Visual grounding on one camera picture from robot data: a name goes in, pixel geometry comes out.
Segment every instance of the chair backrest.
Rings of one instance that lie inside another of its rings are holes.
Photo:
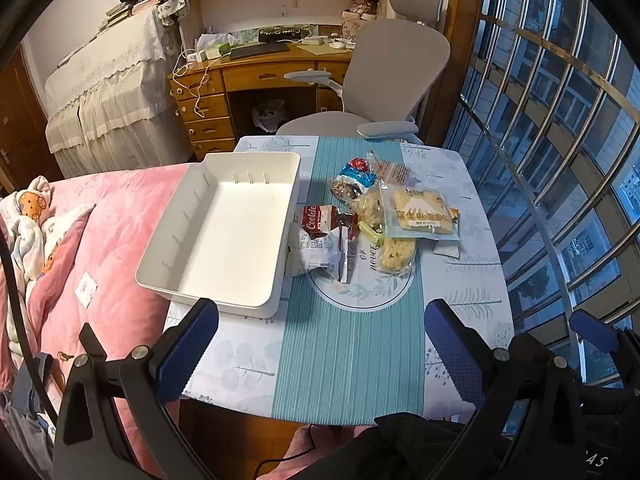
[[[397,14],[429,27],[435,27],[442,10],[442,0],[389,0],[389,4]]]
[[[358,33],[344,77],[344,110],[370,121],[404,121],[449,60],[449,42],[433,28],[375,20]]]

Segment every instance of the table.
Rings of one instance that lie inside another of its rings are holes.
[[[174,78],[168,76],[176,114],[198,160],[210,152],[232,152],[238,132],[255,130],[251,110],[267,99],[284,99],[289,119],[327,110],[342,111],[342,100],[327,87],[285,79],[288,72],[327,70],[344,83],[351,51],[316,56],[290,44],[286,52],[231,60],[193,63]],[[200,114],[194,110],[198,102]]]
[[[409,276],[378,273],[376,249],[358,237],[349,284],[322,271],[286,278],[270,319],[220,314],[220,327],[184,395],[240,412],[315,424],[369,424],[407,411],[431,418],[468,412],[424,333],[424,305],[444,298],[491,348],[506,347],[513,323],[494,239],[456,152],[337,137],[243,137],[236,151],[301,156],[298,203],[335,203],[327,181],[374,150],[402,162],[460,210],[460,258],[421,240]],[[166,326],[188,307],[172,303]]]

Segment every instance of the metal screw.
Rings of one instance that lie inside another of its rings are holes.
[[[81,366],[84,366],[88,362],[89,362],[89,356],[87,354],[82,354],[74,359],[74,366],[77,366],[79,368]]]
[[[136,346],[131,351],[131,357],[133,357],[136,360],[144,359],[147,356],[147,354],[149,354],[149,348],[144,345]]]
[[[511,359],[511,355],[509,354],[509,351],[504,348],[495,348],[494,357],[496,358],[496,360],[503,361],[503,362]]]
[[[562,356],[557,355],[556,357],[554,357],[554,364],[558,368],[566,368],[566,359]]]

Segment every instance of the white plastic tray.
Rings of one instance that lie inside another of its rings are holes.
[[[209,153],[184,173],[136,272],[140,286],[271,317],[298,198],[297,153]]]

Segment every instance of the desk drawer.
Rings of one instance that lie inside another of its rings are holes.
[[[186,101],[181,101],[180,104],[178,104],[178,110],[180,110],[180,115],[185,123],[187,121],[199,121],[202,119],[202,117],[194,111],[197,100],[197,98],[187,99]],[[202,97],[200,98],[198,106],[200,107],[200,112],[204,115],[205,119],[227,117],[229,115],[229,111],[226,108],[226,99],[224,94]]]
[[[184,127],[187,129],[189,139],[193,142],[196,140],[228,139],[234,136],[231,119],[228,117],[190,121],[184,123]]]
[[[342,99],[329,88],[318,89],[318,112],[341,112],[344,110]]]
[[[344,85],[344,76],[349,68],[349,63],[345,61],[318,61],[318,70],[331,72],[331,79]]]
[[[198,160],[202,160],[207,153],[232,152],[236,146],[235,139],[201,140],[192,142],[193,151]]]
[[[204,76],[204,83],[200,86],[202,77]],[[171,85],[170,94],[176,101],[183,101],[185,99],[192,99],[198,96],[198,86],[200,86],[200,95],[220,94],[225,91],[222,86],[222,76],[220,70],[209,70],[207,75],[204,72],[196,72],[195,74],[185,75],[182,77],[176,77],[176,80],[180,84],[185,85],[191,92],[176,83],[173,79],[169,79]]]
[[[286,63],[257,63],[245,66],[232,66],[223,69],[227,92],[237,90],[255,90],[258,88],[281,88],[285,86],[308,86],[308,83],[295,83],[284,79],[287,72],[314,68],[313,61],[288,61]]]

